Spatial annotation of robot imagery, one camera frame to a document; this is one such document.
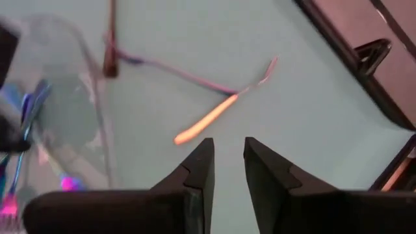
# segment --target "clear plastic bin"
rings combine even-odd
[[[36,144],[25,154],[21,169],[16,192],[20,211],[34,197],[61,189],[48,154],[88,189],[111,188],[112,140],[101,98],[105,87],[80,32],[50,15],[24,18],[17,26],[20,41],[2,90],[15,86],[24,94],[33,92],[41,79],[51,84],[51,93],[33,123]],[[17,158],[7,166],[6,192]]]

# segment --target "plastic container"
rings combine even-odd
[[[51,15],[30,16],[15,26],[20,41],[2,90],[15,86],[24,94],[33,92],[41,79],[51,84],[51,93],[33,124],[36,144],[23,161],[16,193],[19,209],[40,194],[61,190],[48,157],[67,174],[79,177],[87,189],[113,187],[111,131],[101,99],[105,87],[81,33]],[[17,158],[8,164],[6,191]]]

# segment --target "light blue table surface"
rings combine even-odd
[[[0,0],[0,14],[52,12],[82,30],[99,63],[104,0]],[[292,1],[121,0],[119,45],[240,89],[270,59],[270,81],[241,97],[197,139],[172,139],[224,96],[149,66],[121,64],[109,81],[122,188],[149,188],[205,137],[215,143],[212,233],[258,233],[244,173],[244,137],[255,137],[304,170],[343,189],[367,189],[410,138],[378,110]]]

